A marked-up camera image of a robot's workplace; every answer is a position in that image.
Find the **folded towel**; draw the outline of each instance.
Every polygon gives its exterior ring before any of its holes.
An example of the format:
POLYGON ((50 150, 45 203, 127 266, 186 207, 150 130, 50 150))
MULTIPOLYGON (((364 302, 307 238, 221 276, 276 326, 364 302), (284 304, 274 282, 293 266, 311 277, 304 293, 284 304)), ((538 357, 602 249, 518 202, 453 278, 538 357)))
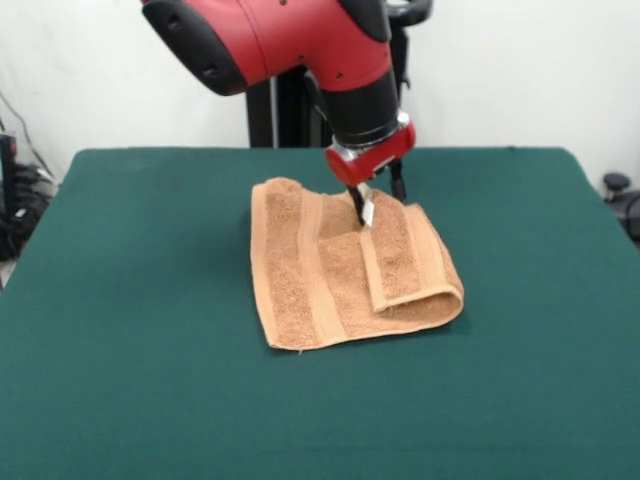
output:
POLYGON ((374 192, 372 228, 348 193, 323 195, 286 178, 256 185, 251 269, 267 343, 310 350, 450 322, 464 289, 418 205, 374 192))

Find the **green table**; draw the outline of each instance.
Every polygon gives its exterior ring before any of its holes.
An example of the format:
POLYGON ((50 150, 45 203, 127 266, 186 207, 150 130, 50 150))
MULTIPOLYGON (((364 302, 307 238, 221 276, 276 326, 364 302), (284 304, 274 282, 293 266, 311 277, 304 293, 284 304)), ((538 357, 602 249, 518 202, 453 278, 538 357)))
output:
POLYGON ((559 149, 416 150, 448 327, 270 350, 251 187, 320 151, 85 151, 0 300, 0 478, 638 478, 640 255, 559 149))

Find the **brown towel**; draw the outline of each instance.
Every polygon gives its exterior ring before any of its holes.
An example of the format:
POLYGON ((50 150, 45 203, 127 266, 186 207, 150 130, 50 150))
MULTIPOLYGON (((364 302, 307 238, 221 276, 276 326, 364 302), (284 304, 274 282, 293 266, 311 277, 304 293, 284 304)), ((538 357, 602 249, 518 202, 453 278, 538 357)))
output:
POLYGON ((375 191, 373 228, 348 193, 276 178, 253 188, 251 268, 273 348, 310 350, 441 326, 462 311, 451 257, 418 205, 375 191))

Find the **black cable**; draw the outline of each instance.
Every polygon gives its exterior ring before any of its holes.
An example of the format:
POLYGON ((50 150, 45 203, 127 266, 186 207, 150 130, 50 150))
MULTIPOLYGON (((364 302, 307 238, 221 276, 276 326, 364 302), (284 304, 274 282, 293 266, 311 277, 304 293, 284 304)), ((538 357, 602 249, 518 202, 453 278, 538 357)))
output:
POLYGON ((24 138, 27 141, 27 145, 29 145, 29 148, 33 152, 33 155, 36 157, 36 160, 38 160, 38 163, 40 163, 42 168, 44 168, 45 171, 49 175, 51 175, 51 177, 54 177, 53 172, 51 171, 51 169, 49 168, 47 163, 44 161, 42 156, 38 153, 38 150, 36 150, 35 146, 33 145, 33 142, 31 141, 31 135, 29 135, 29 129, 27 128, 27 122, 24 120, 22 115, 20 115, 16 111, 16 109, 13 108, 13 105, 11 105, 11 103, 9 103, 9 100, 7 100, 7 97, 5 97, 5 95, 4 95, 4 93, 2 92, 1 89, 0 89, 0 100, 2 100, 2 102, 7 106, 7 109, 13 114, 14 117, 16 117, 18 119, 18 121, 22 125, 22 130, 24 131, 24 138))
POLYGON ((636 205, 636 203, 640 202, 640 192, 638 192, 637 195, 635 195, 627 204, 627 211, 626 211, 626 215, 625 215, 625 220, 626 220, 626 224, 627 224, 627 232, 629 232, 629 236, 631 238, 633 237, 633 232, 631 231, 632 227, 633 227, 633 222, 632 222, 632 218, 631 218, 631 210, 633 209, 633 207, 636 205))

